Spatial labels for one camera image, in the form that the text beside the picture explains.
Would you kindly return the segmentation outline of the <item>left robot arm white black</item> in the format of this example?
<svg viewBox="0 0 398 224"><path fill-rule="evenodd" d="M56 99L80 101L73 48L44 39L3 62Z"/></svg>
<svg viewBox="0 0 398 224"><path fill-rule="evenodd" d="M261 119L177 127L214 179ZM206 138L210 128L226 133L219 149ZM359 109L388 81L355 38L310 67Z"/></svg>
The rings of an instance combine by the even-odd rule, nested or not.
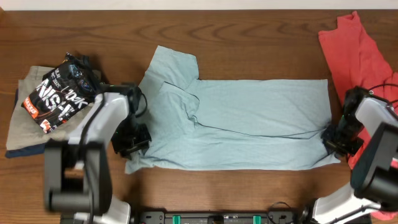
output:
<svg viewBox="0 0 398 224"><path fill-rule="evenodd" d="M146 100L135 85L100 85L95 103L65 141L44 150L44 204L62 223L133 223L131 206L113 196L106 155L109 144L122 157L149 147L151 136L137 119Z"/></svg>

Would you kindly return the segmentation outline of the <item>light blue t-shirt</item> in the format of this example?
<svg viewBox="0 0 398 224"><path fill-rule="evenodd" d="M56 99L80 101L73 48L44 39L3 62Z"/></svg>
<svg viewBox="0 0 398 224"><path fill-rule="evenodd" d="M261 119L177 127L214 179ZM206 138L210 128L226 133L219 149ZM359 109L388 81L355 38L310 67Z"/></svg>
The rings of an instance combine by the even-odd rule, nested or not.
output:
<svg viewBox="0 0 398 224"><path fill-rule="evenodd" d="M163 46L140 83L152 140L125 171L308 170L337 163L322 143L326 80L202 80L194 55Z"/></svg>

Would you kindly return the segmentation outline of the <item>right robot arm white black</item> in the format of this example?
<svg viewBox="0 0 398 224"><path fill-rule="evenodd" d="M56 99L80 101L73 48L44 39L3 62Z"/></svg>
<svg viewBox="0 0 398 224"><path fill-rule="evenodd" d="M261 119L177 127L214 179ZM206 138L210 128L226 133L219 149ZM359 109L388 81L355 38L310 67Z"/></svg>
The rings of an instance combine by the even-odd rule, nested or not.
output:
<svg viewBox="0 0 398 224"><path fill-rule="evenodd" d="M302 212L302 223L356 223L372 212L397 211L397 115L390 101L356 86L346 92L343 115L322 133L330 152L355 155L366 130L371 139L351 171L351 180Z"/></svg>

